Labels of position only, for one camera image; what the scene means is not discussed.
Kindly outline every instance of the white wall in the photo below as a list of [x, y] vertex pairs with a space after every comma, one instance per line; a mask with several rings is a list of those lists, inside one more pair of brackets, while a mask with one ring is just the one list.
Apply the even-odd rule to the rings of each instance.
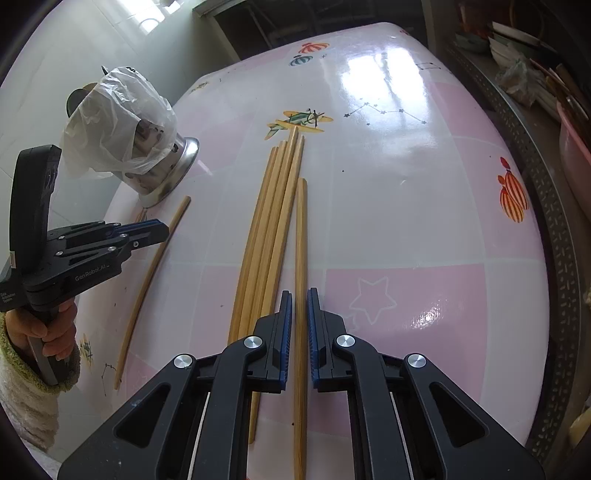
[[[102, 76], [100, 66], [133, 66], [171, 104], [200, 76], [231, 63], [197, 0], [63, 0], [37, 28], [0, 86], [0, 258], [8, 255], [11, 181], [18, 153], [57, 145], [66, 99]], [[50, 227], [103, 218], [114, 177], [75, 180], [60, 168]]]

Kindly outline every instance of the metal screw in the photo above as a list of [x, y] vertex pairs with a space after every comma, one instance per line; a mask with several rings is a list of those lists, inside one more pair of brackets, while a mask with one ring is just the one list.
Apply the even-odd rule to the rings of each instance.
[[174, 366], [176, 368], [187, 368], [193, 363], [193, 359], [190, 355], [179, 355], [174, 359]]
[[340, 335], [336, 338], [336, 343], [342, 347], [348, 347], [355, 344], [355, 337], [351, 335]]
[[408, 357], [408, 364], [414, 368], [422, 368], [427, 365], [427, 359], [420, 353], [413, 353]]
[[246, 348], [259, 348], [262, 345], [262, 339], [251, 335], [250, 337], [246, 337], [244, 339], [244, 346]]

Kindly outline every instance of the bamboo chopstick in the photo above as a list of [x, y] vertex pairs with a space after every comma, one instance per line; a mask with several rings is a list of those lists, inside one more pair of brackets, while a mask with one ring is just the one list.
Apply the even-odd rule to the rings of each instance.
[[262, 250], [259, 277], [258, 281], [256, 282], [255, 300], [252, 304], [251, 325], [249, 333], [251, 333], [254, 330], [256, 321], [259, 319], [259, 317], [263, 315], [270, 315], [271, 313], [273, 313], [272, 308], [274, 307], [274, 305], [271, 306], [271, 310], [269, 310], [268, 313], [266, 313], [266, 311], [262, 311], [261, 307], [263, 297], [265, 296], [265, 289], [267, 287], [268, 277], [271, 274], [271, 257], [274, 252], [275, 244], [277, 243], [277, 235], [280, 232], [279, 229], [281, 228], [281, 213], [285, 198], [287, 198], [288, 181], [289, 177], [291, 176], [291, 165], [293, 163], [294, 152], [296, 150], [296, 141], [298, 133], [299, 130], [297, 127], [291, 129], [290, 136], [287, 141], [287, 148], [285, 150], [285, 160], [283, 162], [283, 165], [281, 166], [281, 173], [279, 175], [279, 180], [277, 181], [277, 189], [275, 191], [275, 198], [273, 199], [271, 217], [269, 220], [269, 225], [267, 227], [267, 237], [265, 238], [265, 245]]
[[271, 181], [271, 172], [275, 159], [277, 157], [277, 147], [271, 149], [265, 175], [262, 179], [259, 196], [256, 200], [255, 212], [252, 216], [251, 229], [248, 232], [248, 239], [246, 240], [246, 248], [244, 249], [244, 258], [242, 259], [242, 266], [240, 268], [240, 276], [238, 277], [238, 286], [236, 287], [236, 297], [234, 298], [234, 308], [232, 310], [232, 320], [230, 321], [230, 331], [228, 332], [228, 345], [238, 340], [238, 331], [240, 328], [240, 316], [242, 314], [242, 306], [244, 305], [244, 295], [246, 291], [246, 280], [248, 272], [251, 268], [252, 254], [254, 252], [254, 244], [256, 239], [256, 232], [261, 222], [261, 214], [263, 203], [267, 195], [269, 183]]
[[281, 215], [279, 218], [279, 228], [275, 236], [275, 245], [273, 246], [273, 255], [271, 257], [271, 266], [267, 285], [265, 287], [265, 296], [263, 297], [261, 316], [270, 315], [274, 311], [275, 299], [277, 298], [277, 287], [281, 277], [281, 266], [283, 264], [283, 254], [285, 252], [285, 243], [287, 242], [287, 232], [290, 226], [291, 210], [296, 196], [296, 187], [298, 176], [300, 175], [301, 155], [304, 150], [304, 137], [298, 139], [295, 148], [294, 161], [291, 164], [290, 176], [287, 180], [287, 189], [281, 206]]
[[119, 359], [117, 360], [117, 369], [115, 371], [115, 383], [113, 388], [115, 390], [119, 390], [119, 385], [121, 384], [121, 378], [123, 377], [123, 370], [125, 368], [125, 359], [127, 358], [127, 351], [129, 350], [129, 343], [131, 341], [131, 336], [134, 332], [135, 322], [138, 319], [139, 311], [144, 303], [144, 299], [146, 294], [148, 293], [148, 289], [150, 284], [152, 283], [152, 278], [154, 277], [154, 273], [156, 272], [156, 268], [158, 268], [158, 264], [164, 255], [164, 251], [172, 238], [174, 231], [177, 229], [177, 225], [180, 219], [183, 217], [187, 207], [191, 203], [191, 197], [186, 196], [181, 204], [178, 206], [176, 213], [173, 216], [173, 219], [168, 226], [168, 238], [162, 242], [158, 246], [158, 250], [156, 250], [156, 254], [152, 259], [152, 263], [148, 271], [146, 272], [146, 276], [144, 277], [144, 283], [142, 283], [142, 287], [139, 290], [138, 297], [135, 299], [134, 309], [131, 312], [127, 323], [127, 330], [125, 331], [125, 336], [123, 337], [123, 343], [121, 344], [121, 350], [119, 351]]
[[[279, 284], [279, 277], [281, 275], [281, 267], [283, 265], [283, 253], [285, 251], [285, 242], [287, 240], [287, 231], [290, 225], [291, 209], [293, 206], [294, 196], [296, 194], [296, 182], [300, 172], [301, 155], [304, 149], [304, 137], [300, 137], [295, 148], [295, 154], [289, 177], [287, 179], [287, 186], [285, 196], [281, 203], [281, 210], [278, 217], [278, 228], [276, 234], [271, 237], [273, 241], [272, 254], [269, 253], [270, 261], [267, 274], [262, 277], [264, 281], [263, 292], [264, 296], [262, 306], [259, 313], [251, 318], [250, 332], [254, 329], [256, 320], [259, 317], [270, 315], [274, 311], [275, 298], [277, 297], [277, 286]], [[258, 407], [261, 401], [261, 394], [259, 392], [252, 393], [251, 400], [251, 417], [248, 430], [248, 443], [252, 443], [256, 436], [256, 421], [258, 419]]]
[[295, 223], [294, 480], [306, 480], [308, 431], [308, 184], [298, 179]]
[[246, 288], [244, 294], [244, 304], [242, 306], [242, 312], [240, 315], [240, 324], [238, 327], [238, 337], [242, 338], [249, 333], [250, 322], [251, 322], [251, 311], [252, 304], [255, 296], [256, 282], [259, 274], [259, 267], [261, 265], [262, 249], [265, 244], [265, 237], [267, 235], [267, 227], [269, 223], [269, 217], [271, 214], [271, 207], [273, 205], [273, 198], [275, 196], [275, 190], [277, 188], [277, 179], [283, 164], [283, 157], [285, 153], [285, 147], [287, 143], [282, 141], [279, 143], [279, 150], [277, 150], [277, 157], [273, 164], [271, 171], [271, 178], [269, 180], [269, 187], [265, 195], [265, 201], [263, 203], [261, 211], [261, 219], [259, 221], [259, 227], [256, 230], [256, 239], [253, 247], [252, 261], [248, 276], [246, 279]]

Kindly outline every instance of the stainless steel container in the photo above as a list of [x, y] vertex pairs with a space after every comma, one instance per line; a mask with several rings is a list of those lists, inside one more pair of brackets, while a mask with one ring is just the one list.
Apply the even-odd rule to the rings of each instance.
[[[145, 138], [136, 133], [134, 149], [140, 151], [145, 148]], [[177, 134], [171, 152], [160, 160], [146, 173], [123, 173], [114, 171], [113, 174], [139, 193], [139, 201], [144, 208], [156, 205], [166, 198], [183, 179], [195, 161], [199, 152], [199, 141], [196, 138], [183, 138]]]

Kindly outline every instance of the star constellation print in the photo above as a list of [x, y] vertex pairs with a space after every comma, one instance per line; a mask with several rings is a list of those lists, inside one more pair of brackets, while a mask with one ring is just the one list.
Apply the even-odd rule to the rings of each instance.
[[103, 374], [100, 376], [100, 380], [103, 382], [103, 393], [105, 394], [105, 397], [107, 396], [107, 390], [105, 388], [105, 373], [107, 372], [107, 368], [117, 371], [117, 369], [115, 367], [113, 367], [113, 365], [105, 364], [105, 367], [103, 369]]
[[404, 108], [399, 108], [397, 110], [380, 110], [378, 108], [378, 104], [377, 103], [371, 105], [369, 102], [365, 102], [362, 106], [357, 107], [352, 112], [349, 112], [349, 113], [344, 114], [344, 117], [345, 118], [350, 117], [354, 113], [359, 112], [361, 109], [363, 109], [363, 108], [365, 108], [367, 106], [370, 107], [370, 108], [372, 108], [373, 110], [375, 110], [377, 113], [381, 113], [382, 115], [386, 115], [387, 113], [405, 113], [406, 115], [414, 118], [416, 121], [421, 122], [423, 125], [425, 125], [427, 123], [425, 120], [421, 120], [420, 118], [415, 117], [413, 114], [408, 113]]
[[432, 61], [424, 61], [422, 63], [415, 63], [419, 70], [441, 70], [441, 67], [435, 65]]

